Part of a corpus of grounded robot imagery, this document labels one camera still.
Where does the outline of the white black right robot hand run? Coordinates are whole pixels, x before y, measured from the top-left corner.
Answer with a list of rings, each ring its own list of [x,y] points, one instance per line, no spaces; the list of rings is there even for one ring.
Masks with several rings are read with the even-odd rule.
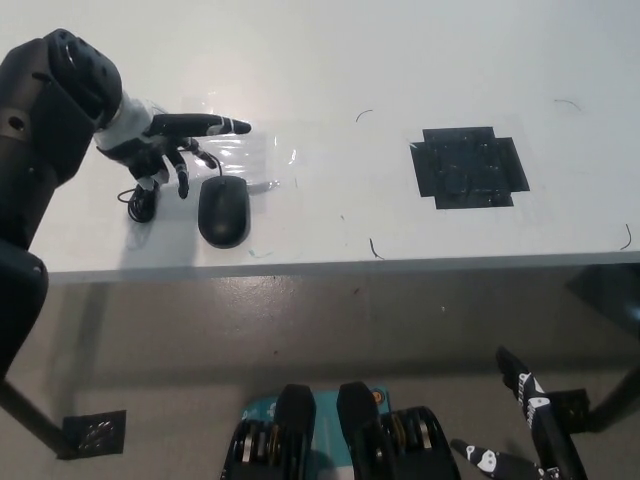
[[[556,416],[550,394],[506,348],[497,349],[496,361],[504,385],[514,394],[526,419],[539,461],[496,452],[461,439],[451,440],[451,448],[489,479],[585,479],[582,461],[570,434]]]

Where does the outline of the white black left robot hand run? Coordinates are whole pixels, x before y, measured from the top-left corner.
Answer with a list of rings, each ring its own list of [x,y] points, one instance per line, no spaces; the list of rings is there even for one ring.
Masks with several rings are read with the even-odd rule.
[[[124,95],[111,123],[94,135],[98,151],[126,167],[146,191],[169,180],[168,165],[178,178],[178,195],[189,193],[189,175],[181,152],[186,150],[210,166],[213,156],[197,139],[217,135],[244,135],[251,125],[229,117],[205,113],[168,113],[151,101]]]

